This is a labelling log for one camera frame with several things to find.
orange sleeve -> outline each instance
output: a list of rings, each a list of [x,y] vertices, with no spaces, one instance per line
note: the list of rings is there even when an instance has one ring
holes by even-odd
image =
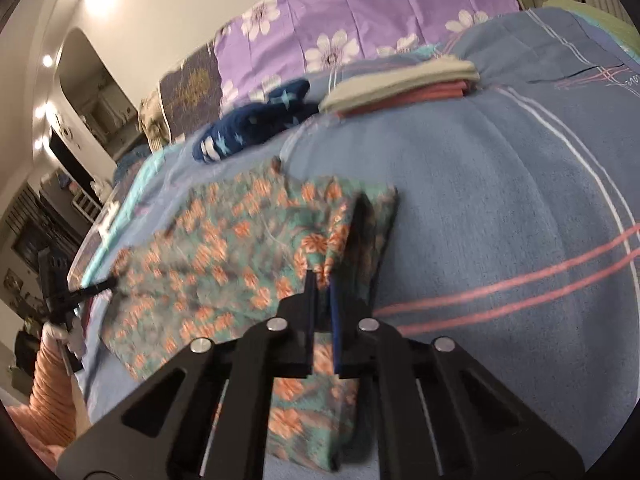
[[[12,408],[11,416],[45,446],[66,447],[76,437],[76,407],[57,343],[50,344],[40,345],[29,405]]]

floral shirt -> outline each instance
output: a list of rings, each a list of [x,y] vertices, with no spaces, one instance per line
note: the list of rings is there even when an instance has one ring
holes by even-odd
[[[144,380],[197,337],[242,336],[332,270],[368,291],[386,241],[396,191],[323,177],[299,182],[275,158],[220,183],[197,186],[167,230],[124,249],[102,339]],[[331,469],[353,431],[357,385],[334,375],[331,336],[317,334],[314,374],[274,382],[267,450]]]

silver bolt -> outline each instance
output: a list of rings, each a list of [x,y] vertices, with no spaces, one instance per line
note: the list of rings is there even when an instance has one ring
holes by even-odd
[[[194,354],[204,354],[204,352],[208,352],[211,350],[212,343],[206,337],[199,337],[191,341],[191,351]]]
[[[439,337],[434,341],[433,346],[438,352],[451,352],[456,348],[456,343],[450,337]]]
[[[267,321],[267,328],[272,332],[281,332],[286,329],[288,324],[287,320],[283,317],[272,317]]]
[[[358,323],[358,328],[363,332],[375,332],[380,328],[380,323],[372,317],[365,317]]]

white flower print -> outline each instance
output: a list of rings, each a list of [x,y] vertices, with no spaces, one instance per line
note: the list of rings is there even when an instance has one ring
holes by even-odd
[[[326,34],[320,34],[318,48],[305,51],[306,71],[318,72],[325,68],[347,64],[359,51],[358,42],[355,38],[349,40],[345,30],[336,32],[331,41]]]
[[[278,0],[263,0],[242,15],[242,34],[249,35],[249,41],[255,40],[258,32],[266,36],[271,29],[270,22],[279,17]]]
[[[231,34],[231,24],[228,23],[227,25],[225,25],[224,27],[220,28],[216,32],[216,37],[213,40],[213,46],[218,46],[218,44],[220,43],[222,38],[224,38],[225,36],[229,36],[230,34]]]
[[[220,100],[220,107],[227,108],[238,97],[238,89],[234,88],[234,82],[231,80],[226,81],[222,85],[222,99]]]
[[[280,79],[280,76],[277,74],[265,77],[262,80],[262,88],[256,88],[249,92],[249,99],[256,102],[265,102],[269,92],[271,92],[271,90],[275,90],[281,83],[282,79]]]
[[[380,57],[392,56],[393,54],[403,54],[411,52],[418,46],[418,36],[414,33],[409,34],[406,38],[400,38],[396,43],[396,47],[379,46],[376,51]]]
[[[462,9],[458,13],[459,21],[452,20],[445,23],[447,30],[452,32],[462,32],[466,28],[469,28],[477,23],[484,23],[489,20],[489,16],[483,10],[479,10],[473,16],[468,10]]]

navy blue garment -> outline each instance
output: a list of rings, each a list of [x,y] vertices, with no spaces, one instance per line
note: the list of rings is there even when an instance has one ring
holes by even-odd
[[[193,145],[193,158],[216,162],[271,139],[318,113],[317,103],[305,103],[309,81],[297,79],[267,95],[265,103],[251,103],[230,111],[206,126],[200,142]]]

